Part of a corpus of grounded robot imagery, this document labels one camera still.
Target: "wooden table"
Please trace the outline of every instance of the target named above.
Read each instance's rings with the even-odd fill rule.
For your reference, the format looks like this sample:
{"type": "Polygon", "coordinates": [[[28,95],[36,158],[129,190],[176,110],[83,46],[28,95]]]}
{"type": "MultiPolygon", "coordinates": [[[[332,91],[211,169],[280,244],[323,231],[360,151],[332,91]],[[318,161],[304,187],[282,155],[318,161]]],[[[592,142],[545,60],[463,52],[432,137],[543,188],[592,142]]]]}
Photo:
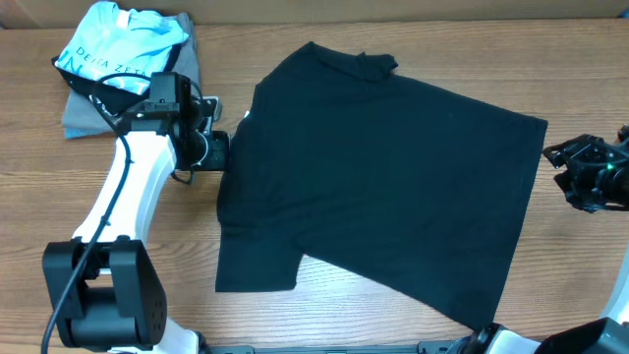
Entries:
{"type": "MultiPolygon", "coordinates": [[[[113,156],[111,137],[63,139],[68,88],[49,59],[72,33],[0,31],[0,353],[38,353],[51,312],[42,252],[70,239],[113,156]]],[[[309,40],[354,54],[391,53],[401,75],[544,118],[547,146],[582,133],[612,140],[629,121],[628,21],[218,26],[197,34],[203,91],[223,98],[217,128],[228,131],[255,84],[309,40]]],[[[629,240],[629,213],[573,209],[555,173],[541,160],[495,317],[532,337],[596,319],[629,240]]],[[[151,226],[148,251],[169,315],[181,325],[212,344],[258,347],[408,344],[469,333],[415,300],[310,258],[293,291],[215,293],[220,177],[199,175],[192,187],[168,181],[151,226]]],[[[56,336],[51,343],[61,345],[56,336]]]]}

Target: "dark t-shirt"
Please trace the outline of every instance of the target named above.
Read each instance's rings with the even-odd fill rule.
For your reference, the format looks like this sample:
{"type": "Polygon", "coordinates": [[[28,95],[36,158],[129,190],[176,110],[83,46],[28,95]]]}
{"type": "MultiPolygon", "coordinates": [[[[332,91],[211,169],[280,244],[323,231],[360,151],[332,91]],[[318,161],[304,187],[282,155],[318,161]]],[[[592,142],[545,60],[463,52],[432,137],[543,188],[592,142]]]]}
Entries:
{"type": "Polygon", "coordinates": [[[292,289],[307,254],[491,323],[546,122],[396,66],[309,43],[257,86],[218,198],[217,291],[292,289]]]}

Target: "light blue shirt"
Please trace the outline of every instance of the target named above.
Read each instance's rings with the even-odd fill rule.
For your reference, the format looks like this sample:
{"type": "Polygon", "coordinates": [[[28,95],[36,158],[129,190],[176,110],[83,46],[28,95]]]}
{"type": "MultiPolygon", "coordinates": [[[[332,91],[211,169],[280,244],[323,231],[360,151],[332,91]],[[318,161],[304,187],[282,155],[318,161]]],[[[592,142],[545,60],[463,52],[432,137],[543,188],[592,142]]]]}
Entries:
{"type": "MultiPolygon", "coordinates": [[[[154,11],[124,11],[101,1],[89,8],[55,66],[94,81],[116,73],[150,77],[164,70],[172,46],[187,38],[172,18],[154,11]]],[[[137,94],[148,87],[145,80],[124,77],[106,84],[137,94]]]]}

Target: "white tag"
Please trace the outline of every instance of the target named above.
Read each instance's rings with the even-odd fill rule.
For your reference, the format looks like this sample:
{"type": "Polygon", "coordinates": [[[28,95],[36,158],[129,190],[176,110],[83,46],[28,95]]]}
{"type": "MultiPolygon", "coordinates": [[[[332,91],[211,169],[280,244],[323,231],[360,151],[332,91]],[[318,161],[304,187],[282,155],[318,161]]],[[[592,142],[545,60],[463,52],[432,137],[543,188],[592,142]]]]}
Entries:
{"type": "Polygon", "coordinates": [[[131,13],[129,11],[120,10],[120,14],[118,14],[118,21],[116,21],[116,26],[126,30],[129,26],[129,17],[131,13]]]}

